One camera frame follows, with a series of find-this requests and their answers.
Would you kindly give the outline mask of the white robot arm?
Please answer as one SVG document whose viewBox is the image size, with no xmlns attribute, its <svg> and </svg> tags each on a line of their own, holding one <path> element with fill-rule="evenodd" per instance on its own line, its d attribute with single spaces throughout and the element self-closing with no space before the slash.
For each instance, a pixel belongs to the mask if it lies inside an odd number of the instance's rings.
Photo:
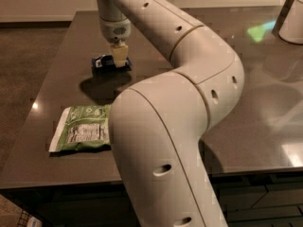
<svg viewBox="0 0 303 227">
<path fill-rule="evenodd" d="M 112 151 L 141 227 L 228 227 L 199 141 L 238 103 L 241 59 L 166 0 L 98 0 L 98 12 L 114 56 L 136 26 L 172 66 L 124 90 L 110 111 Z"/>
</svg>

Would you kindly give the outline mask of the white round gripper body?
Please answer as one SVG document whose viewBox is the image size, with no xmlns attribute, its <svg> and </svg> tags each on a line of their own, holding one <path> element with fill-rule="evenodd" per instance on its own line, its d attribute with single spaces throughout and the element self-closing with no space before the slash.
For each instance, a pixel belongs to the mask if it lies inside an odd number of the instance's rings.
<svg viewBox="0 0 303 227">
<path fill-rule="evenodd" d="M 99 24 L 103 37 L 110 44 L 125 41 L 131 34 L 131 22 L 128 19 L 118 22 L 99 19 Z"/>
</svg>

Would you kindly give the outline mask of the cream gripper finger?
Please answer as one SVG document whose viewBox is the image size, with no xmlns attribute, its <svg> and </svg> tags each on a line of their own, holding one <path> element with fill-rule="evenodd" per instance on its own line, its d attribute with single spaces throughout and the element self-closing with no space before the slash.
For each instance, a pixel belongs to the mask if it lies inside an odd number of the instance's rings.
<svg viewBox="0 0 303 227">
<path fill-rule="evenodd" d="M 123 67 L 126 64 L 128 56 L 128 46 L 123 41 L 118 41 L 111 45 L 111 52 L 115 66 L 117 68 Z"/>
</svg>

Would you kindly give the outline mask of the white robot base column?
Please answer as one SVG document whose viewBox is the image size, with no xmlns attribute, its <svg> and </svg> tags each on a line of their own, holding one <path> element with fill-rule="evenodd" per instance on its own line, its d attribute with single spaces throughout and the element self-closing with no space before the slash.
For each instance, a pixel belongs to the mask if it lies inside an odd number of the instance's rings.
<svg viewBox="0 0 303 227">
<path fill-rule="evenodd" d="M 303 0 L 285 0 L 273 34 L 291 44 L 303 44 Z"/>
</svg>

